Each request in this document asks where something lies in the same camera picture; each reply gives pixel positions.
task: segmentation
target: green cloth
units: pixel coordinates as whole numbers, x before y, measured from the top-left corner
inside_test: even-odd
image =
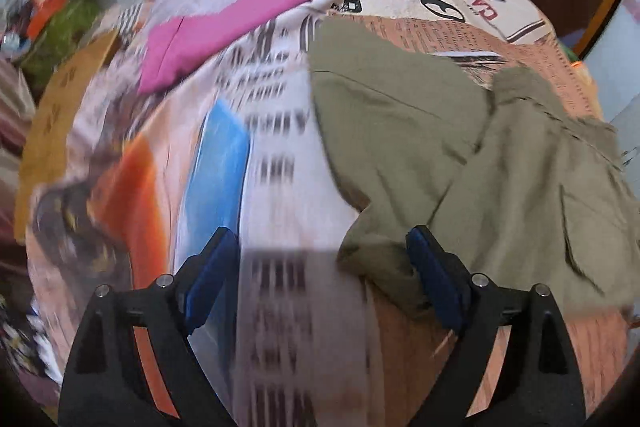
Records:
[[[360,216],[338,254],[412,317],[428,303],[404,251],[427,224],[498,285],[548,284],[564,311],[640,289],[638,204],[615,131],[572,120],[527,68],[482,89],[448,58],[409,54],[329,19],[310,49],[312,91],[337,186]]]

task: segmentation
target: red lettering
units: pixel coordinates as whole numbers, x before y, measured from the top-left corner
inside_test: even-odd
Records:
[[[474,0],[472,5],[484,7],[478,12],[478,15],[486,21],[492,21],[498,16],[498,12],[485,0]]]

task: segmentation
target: folded pink fabric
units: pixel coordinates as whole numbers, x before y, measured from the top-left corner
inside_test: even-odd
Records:
[[[175,17],[149,32],[138,92],[166,89],[242,35],[309,0],[237,0],[220,13]]]

